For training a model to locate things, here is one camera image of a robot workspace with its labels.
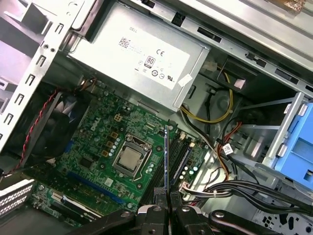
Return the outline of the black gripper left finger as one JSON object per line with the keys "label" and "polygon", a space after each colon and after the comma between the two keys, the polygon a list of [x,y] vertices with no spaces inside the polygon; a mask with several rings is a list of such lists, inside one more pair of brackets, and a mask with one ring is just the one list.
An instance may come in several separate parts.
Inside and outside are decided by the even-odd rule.
{"label": "black gripper left finger", "polygon": [[167,235],[169,233],[168,193],[164,188],[154,189],[154,203],[145,205],[136,213],[117,210],[100,220],[98,235]]}

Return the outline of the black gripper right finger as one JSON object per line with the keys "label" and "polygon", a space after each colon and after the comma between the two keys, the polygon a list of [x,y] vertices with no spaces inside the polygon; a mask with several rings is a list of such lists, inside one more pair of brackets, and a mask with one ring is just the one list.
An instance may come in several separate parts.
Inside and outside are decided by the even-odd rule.
{"label": "black gripper right finger", "polygon": [[198,207],[184,205],[179,192],[170,194],[174,235],[268,235],[269,229],[224,210],[204,216]]}

